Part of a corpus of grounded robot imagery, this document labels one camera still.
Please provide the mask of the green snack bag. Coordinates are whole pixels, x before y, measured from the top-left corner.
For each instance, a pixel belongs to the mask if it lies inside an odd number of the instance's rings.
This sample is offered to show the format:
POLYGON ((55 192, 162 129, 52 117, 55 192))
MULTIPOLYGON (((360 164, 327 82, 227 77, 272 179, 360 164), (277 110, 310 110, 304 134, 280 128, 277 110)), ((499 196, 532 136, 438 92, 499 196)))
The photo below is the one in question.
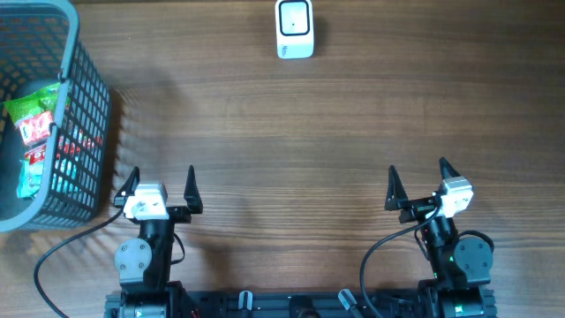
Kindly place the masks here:
POLYGON ((12 123, 19 126, 23 121, 41 115, 46 111, 54 114, 57 109, 60 87, 60 84, 53 84, 30 95, 5 102, 4 107, 7 109, 12 123))

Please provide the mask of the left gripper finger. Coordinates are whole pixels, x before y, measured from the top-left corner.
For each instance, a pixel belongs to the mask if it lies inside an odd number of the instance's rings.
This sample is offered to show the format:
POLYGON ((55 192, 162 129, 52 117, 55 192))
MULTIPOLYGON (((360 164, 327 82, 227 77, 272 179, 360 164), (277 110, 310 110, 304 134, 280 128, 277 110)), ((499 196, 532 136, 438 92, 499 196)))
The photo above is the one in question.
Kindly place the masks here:
POLYGON ((134 195, 134 191, 139 183, 139 167, 134 166, 129 177, 125 180, 123 185, 117 191, 116 199, 125 199, 129 196, 134 195))
POLYGON ((203 202, 200 197, 200 191, 196 182, 195 169, 192 165, 189 167, 187 173, 184 199, 186 201, 186 207, 188 208, 190 214, 203 213, 203 202))

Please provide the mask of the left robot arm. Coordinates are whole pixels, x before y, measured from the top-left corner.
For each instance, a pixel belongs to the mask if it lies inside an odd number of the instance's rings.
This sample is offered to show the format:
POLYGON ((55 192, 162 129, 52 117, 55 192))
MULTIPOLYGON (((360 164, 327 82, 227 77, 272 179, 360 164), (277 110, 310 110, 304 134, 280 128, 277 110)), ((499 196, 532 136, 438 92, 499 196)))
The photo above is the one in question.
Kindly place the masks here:
POLYGON ((193 167, 188 170, 183 206, 169 207, 161 183, 141 183, 135 167, 118 190, 114 206, 139 226, 139 235, 122 243, 114 265, 121 292, 106 298, 106 317, 199 317, 198 305, 180 282, 170 281, 175 225, 203 212, 193 167))

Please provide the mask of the red Nescafe stick sachet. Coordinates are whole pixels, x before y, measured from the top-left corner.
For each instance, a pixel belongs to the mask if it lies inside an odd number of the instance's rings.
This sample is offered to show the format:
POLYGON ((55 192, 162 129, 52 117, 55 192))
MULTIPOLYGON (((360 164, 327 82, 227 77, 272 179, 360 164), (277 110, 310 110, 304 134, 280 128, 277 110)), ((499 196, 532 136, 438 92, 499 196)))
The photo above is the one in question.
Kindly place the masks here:
MULTIPOLYGON (((65 143, 62 137, 59 138, 58 147, 61 148, 67 155, 78 156, 81 150, 84 149, 94 149, 101 146, 103 143, 103 137, 98 136, 94 139, 83 139, 80 145, 72 142, 65 143)), ((33 146, 31 149, 27 150, 24 155, 24 159, 30 164, 43 163, 45 161, 47 151, 47 143, 43 142, 38 145, 33 146)))

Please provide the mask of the red tissue pack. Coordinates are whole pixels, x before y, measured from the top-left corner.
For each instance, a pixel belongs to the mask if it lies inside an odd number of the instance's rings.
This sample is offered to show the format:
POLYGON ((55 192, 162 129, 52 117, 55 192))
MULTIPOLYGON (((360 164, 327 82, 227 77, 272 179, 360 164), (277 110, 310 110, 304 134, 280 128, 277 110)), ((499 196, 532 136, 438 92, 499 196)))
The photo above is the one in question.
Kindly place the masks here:
POLYGON ((26 146, 32 146, 51 135, 50 126, 53 124, 53 115, 50 110, 39 115, 23 120, 19 124, 19 131, 26 146))

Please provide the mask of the mint green pack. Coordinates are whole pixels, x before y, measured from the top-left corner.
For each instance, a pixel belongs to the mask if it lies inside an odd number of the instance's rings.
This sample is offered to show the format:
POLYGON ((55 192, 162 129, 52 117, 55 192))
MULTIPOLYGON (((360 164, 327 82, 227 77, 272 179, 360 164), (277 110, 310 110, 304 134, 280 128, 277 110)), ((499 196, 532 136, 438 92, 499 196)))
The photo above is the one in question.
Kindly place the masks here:
MULTIPOLYGON (((16 194, 19 199, 34 199, 41 188, 44 162, 31 163, 30 160, 21 160, 22 168, 19 174, 19 184, 16 194)), ((77 167, 66 159, 56 160, 55 168, 59 173, 54 173, 50 188, 58 193, 77 192, 78 188, 71 184, 77 177, 77 167)))

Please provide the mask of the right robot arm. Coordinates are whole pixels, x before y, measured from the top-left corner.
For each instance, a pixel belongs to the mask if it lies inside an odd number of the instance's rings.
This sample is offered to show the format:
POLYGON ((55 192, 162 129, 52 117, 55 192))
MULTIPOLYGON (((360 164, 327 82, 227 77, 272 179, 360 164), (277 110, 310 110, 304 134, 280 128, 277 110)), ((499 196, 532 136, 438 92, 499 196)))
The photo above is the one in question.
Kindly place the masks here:
POLYGON ((388 168, 386 210, 398 210, 400 223, 418 224, 417 243, 434 273, 418 283, 419 312, 424 317, 495 317, 490 269, 494 243, 480 231, 459 231, 454 217, 474 195, 471 182, 448 160, 439 160, 441 183, 431 196, 411 200, 394 166, 388 168))

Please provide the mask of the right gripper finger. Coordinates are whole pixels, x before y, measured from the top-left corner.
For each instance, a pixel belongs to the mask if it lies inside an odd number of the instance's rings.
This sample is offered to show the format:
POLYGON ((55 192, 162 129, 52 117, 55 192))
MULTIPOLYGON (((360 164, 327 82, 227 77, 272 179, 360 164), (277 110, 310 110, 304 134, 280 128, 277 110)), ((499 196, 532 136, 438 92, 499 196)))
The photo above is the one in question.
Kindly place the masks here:
POLYGON ((388 190, 384 209, 400 210, 407 206, 408 201, 407 193, 404 190, 396 167, 394 165, 390 165, 388 168, 388 190))
POLYGON ((442 179, 458 178, 460 173, 457 172, 445 157, 439 159, 440 172, 442 179))

